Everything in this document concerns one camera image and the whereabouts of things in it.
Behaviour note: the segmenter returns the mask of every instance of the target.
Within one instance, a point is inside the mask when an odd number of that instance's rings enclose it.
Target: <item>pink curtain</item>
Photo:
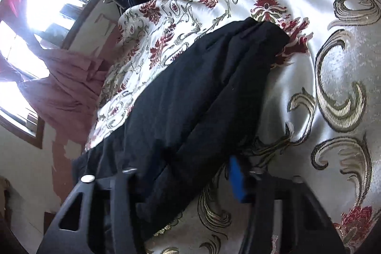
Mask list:
[[[43,49],[27,25],[26,1],[2,0],[0,20],[26,41],[28,48],[45,62],[50,75],[24,81],[0,54],[0,82],[16,81],[42,119],[70,140],[84,144],[110,65],[103,59],[67,50]]]

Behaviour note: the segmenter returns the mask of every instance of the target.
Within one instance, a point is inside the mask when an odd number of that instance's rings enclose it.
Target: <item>bed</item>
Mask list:
[[[290,42],[268,77],[256,138],[242,152],[272,175],[306,180],[355,252],[381,212],[380,1],[151,0],[128,9],[85,149],[121,126],[147,85],[195,40],[247,17],[271,21]],[[237,253],[248,212],[222,167],[146,242],[147,253]]]

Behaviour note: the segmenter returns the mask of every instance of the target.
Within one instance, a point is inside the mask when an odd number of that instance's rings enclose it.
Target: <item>black cloth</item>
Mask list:
[[[73,162],[75,183],[137,168],[147,240],[255,133],[270,65],[288,42],[278,26],[251,18],[196,40],[142,92],[123,126]]]

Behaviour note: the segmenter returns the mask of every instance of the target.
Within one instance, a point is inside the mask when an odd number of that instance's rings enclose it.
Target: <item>gold swirl pattern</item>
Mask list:
[[[202,190],[197,205],[201,223],[212,232],[224,234],[223,229],[232,223],[230,212],[223,210],[218,201],[218,180],[223,167],[218,171],[211,182]]]
[[[144,37],[148,34],[148,26],[137,13],[133,13],[131,10],[126,10],[123,17],[125,18],[123,28],[127,30],[123,33],[123,45],[131,40]]]
[[[209,239],[208,242],[200,244],[200,248],[206,248],[209,254],[218,254],[221,249],[221,239],[215,234],[212,234],[212,237],[213,240]]]
[[[355,206],[361,206],[370,187],[372,179],[372,162],[366,145],[366,137],[360,141],[353,137],[335,137],[314,147],[311,153],[311,164],[317,170],[324,170],[328,162],[323,159],[325,153],[339,148],[338,155],[342,157],[340,173],[349,175],[348,181],[356,186]]]
[[[314,119],[316,100],[304,87],[302,87],[301,93],[296,93],[291,96],[287,105],[287,111],[293,111],[300,107],[300,105],[305,106],[308,110],[308,122],[302,136],[298,140],[291,141],[294,136],[294,130],[290,129],[290,126],[285,123],[285,134],[274,143],[264,144],[259,137],[255,137],[252,145],[242,149],[245,155],[261,157],[257,164],[258,167],[266,167],[275,156],[276,151],[283,152],[289,146],[300,145],[308,138],[311,133],[312,121]]]
[[[216,17],[215,19],[213,19],[212,21],[212,26],[210,26],[208,29],[204,30],[199,36],[197,36],[197,38],[195,40],[198,40],[200,39],[202,36],[205,36],[207,32],[209,31],[213,31],[214,28],[216,26],[218,26],[218,24],[223,20],[225,19],[226,17],[230,18],[231,17],[231,8],[230,8],[230,1],[229,0],[224,0],[225,3],[226,3],[226,6],[227,6],[227,9],[225,10],[225,12],[219,16],[219,17]]]
[[[165,248],[163,251],[161,251],[161,254],[179,254],[180,251],[178,248],[174,246],[170,246],[168,248]]]
[[[169,224],[165,225],[164,228],[160,229],[154,233],[154,237],[158,237],[161,234],[164,234],[166,231],[170,230],[173,226],[176,226],[179,223],[179,219],[182,218],[182,212]]]
[[[187,37],[189,37],[192,34],[196,34],[201,30],[202,23],[200,23],[192,14],[192,0],[186,3],[185,6],[181,5],[182,10],[184,11],[183,15],[181,16],[180,20],[177,23],[180,23],[182,21],[188,22],[189,19],[192,19],[191,26],[194,26],[194,28],[187,34],[180,34],[177,36],[175,40],[175,44],[179,45],[181,44]]]
[[[337,132],[354,130],[360,123],[366,106],[366,92],[362,83],[352,82],[354,100],[350,95],[343,104],[337,104],[334,99],[325,93],[321,82],[321,67],[328,52],[338,45],[345,50],[350,40],[349,32],[337,30],[328,38],[316,55],[315,77],[319,109],[329,126]]]
[[[376,0],[361,0],[360,5],[366,9],[349,9],[345,5],[346,0],[335,0],[333,10],[336,18],[328,25],[330,30],[334,26],[365,26],[376,23],[381,17],[381,10]]]

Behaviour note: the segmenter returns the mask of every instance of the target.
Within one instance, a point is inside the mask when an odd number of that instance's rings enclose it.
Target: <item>bedspread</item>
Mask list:
[[[256,137],[242,151],[273,175],[301,175],[353,253],[381,208],[380,0],[152,0],[128,9],[119,20],[122,57],[86,148],[123,124],[144,88],[195,40],[247,17],[279,25],[290,42],[272,66]],[[147,252],[237,253],[247,218],[222,168]],[[276,253],[279,236],[273,244]]]

